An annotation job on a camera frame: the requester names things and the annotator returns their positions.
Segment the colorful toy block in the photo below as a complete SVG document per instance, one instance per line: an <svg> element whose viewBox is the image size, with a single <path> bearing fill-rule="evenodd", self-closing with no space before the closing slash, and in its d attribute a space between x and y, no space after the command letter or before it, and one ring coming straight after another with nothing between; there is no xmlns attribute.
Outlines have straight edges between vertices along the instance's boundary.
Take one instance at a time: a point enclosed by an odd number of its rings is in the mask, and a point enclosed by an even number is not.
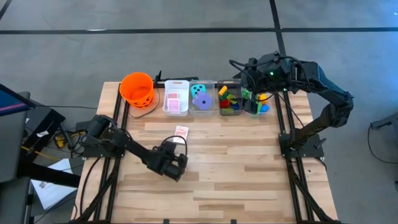
<svg viewBox="0 0 398 224"><path fill-rule="evenodd" d="M218 95L223 96L227 90L228 88L226 86L223 86L221 90L218 92Z"/></svg>
<svg viewBox="0 0 398 224"><path fill-rule="evenodd" d="M227 98L227 100L229 100L229 102L231 102L232 104L237 103L236 97L235 97L234 95L232 95L232 94L229 94L226 98Z"/></svg>
<svg viewBox="0 0 398 224"><path fill-rule="evenodd" d="M242 90L242 96L244 99L250 100L251 92L249 90Z"/></svg>
<svg viewBox="0 0 398 224"><path fill-rule="evenodd" d="M234 109L232 108L223 108L221 109L224 113L234 113Z"/></svg>
<svg viewBox="0 0 398 224"><path fill-rule="evenodd" d="M267 95L265 93L263 94L257 94L256 99L262 104L266 104L267 100L265 100L267 98Z"/></svg>
<svg viewBox="0 0 398 224"><path fill-rule="evenodd" d="M234 110L239 109L239 103L233 103L231 106L232 106L232 109L234 109Z"/></svg>
<svg viewBox="0 0 398 224"><path fill-rule="evenodd" d="M261 113L265 113L265 112L267 112L268 110L269 110L269 106L268 106L268 105L263 105L263 106L261 107L260 112L261 112Z"/></svg>
<svg viewBox="0 0 398 224"><path fill-rule="evenodd" d="M220 101L220 108L229 108L229 100Z"/></svg>
<svg viewBox="0 0 398 224"><path fill-rule="evenodd" d="M226 92L224 93L224 95L220 96L220 100L221 100L221 101L226 100L228 95L229 95L229 92L226 91Z"/></svg>

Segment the wooden tabletop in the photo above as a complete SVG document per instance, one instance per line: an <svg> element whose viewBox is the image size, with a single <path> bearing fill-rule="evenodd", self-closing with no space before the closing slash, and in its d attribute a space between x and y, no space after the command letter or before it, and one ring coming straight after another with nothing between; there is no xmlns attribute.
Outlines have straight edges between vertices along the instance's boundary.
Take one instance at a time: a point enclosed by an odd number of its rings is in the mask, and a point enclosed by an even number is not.
<svg viewBox="0 0 398 224"><path fill-rule="evenodd" d="M97 114L113 115L119 82L106 82ZM188 166L179 182L150 171L136 156L126 153L121 160L112 223L295 223L292 197L285 160L277 140L280 134L275 100L263 115L243 112L239 116L168 117L162 111L164 89L159 89L160 102L147 116L127 120L127 130L135 141L148 149L158 146L174 134L175 127L189 127ZM307 94L290 94L294 111L306 124L312 121ZM288 124L283 101L285 123ZM123 113L121 107L118 121ZM143 111L130 108L132 116ZM85 162L76 205L88 169L95 159ZM101 159L93 169L85 190L83 210L98 192ZM337 219L325 167L312 158L303 159L310 193L322 209ZM301 194L303 218L306 217ZM105 195L101 217L104 218L108 195Z"/></svg>

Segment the small white sticker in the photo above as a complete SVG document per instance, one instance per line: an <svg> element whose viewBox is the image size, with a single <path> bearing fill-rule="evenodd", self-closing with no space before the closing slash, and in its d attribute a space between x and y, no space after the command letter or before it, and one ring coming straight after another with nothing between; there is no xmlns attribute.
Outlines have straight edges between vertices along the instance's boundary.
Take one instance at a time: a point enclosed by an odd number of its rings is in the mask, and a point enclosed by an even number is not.
<svg viewBox="0 0 398 224"><path fill-rule="evenodd" d="M36 135L37 135L37 137L41 138L41 137L46 136L48 134L49 134L48 131L42 131L41 133L37 133Z"/></svg>

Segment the pink card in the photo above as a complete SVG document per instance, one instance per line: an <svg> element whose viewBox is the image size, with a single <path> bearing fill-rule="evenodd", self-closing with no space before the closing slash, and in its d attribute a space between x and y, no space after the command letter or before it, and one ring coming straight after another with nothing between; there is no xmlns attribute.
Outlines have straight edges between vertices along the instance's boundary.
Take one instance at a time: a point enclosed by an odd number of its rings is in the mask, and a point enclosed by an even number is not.
<svg viewBox="0 0 398 224"><path fill-rule="evenodd" d="M174 135L181 136L181 137L183 137L183 138L187 141L188 130L189 130L189 128L187 128L187 127L177 126L177 127L175 128L175 133L174 133ZM182 140L181 138L177 138L177 137L174 137L174 138L173 138L173 142L174 142L174 143L184 144L184 140Z"/></svg>
<svg viewBox="0 0 398 224"><path fill-rule="evenodd" d="M178 98L178 93L168 93L167 94L168 99L177 99Z"/></svg>
<svg viewBox="0 0 398 224"><path fill-rule="evenodd" d="M180 99L167 99L169 111L180 111Z"/></svg>

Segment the gray floor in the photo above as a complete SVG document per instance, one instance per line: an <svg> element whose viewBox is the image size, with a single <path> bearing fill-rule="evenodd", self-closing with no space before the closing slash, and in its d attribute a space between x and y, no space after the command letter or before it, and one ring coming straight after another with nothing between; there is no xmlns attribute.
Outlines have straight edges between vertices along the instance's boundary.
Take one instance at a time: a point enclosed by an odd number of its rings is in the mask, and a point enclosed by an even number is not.
<svg viewBox="0 0 398 224"><path fill-rule="evenodd" d="M386 1L276 0L282 27L397 27L398 3ZM268 1L13 0L0 29L136 29L168 27L273 27ZM327 129L328 177L339 219L347 223L396 223L398 166L372 157L370 122L398 112L398 32L283 33L288 55L314 60L348 90L354 110L348 124ZM96 106L105 81L133 71L164 77L220 80L236 71L228 59L277 50L274 33L0 35L1 83L27 90L47 105ZM326 102L309 95L314 116ZM60 109L67 126L94 111ZM376 154L398 161L391 128L371 132ZM58 157L67 154L46 149ZM39 223L66 222L73 203Z"/></svg>

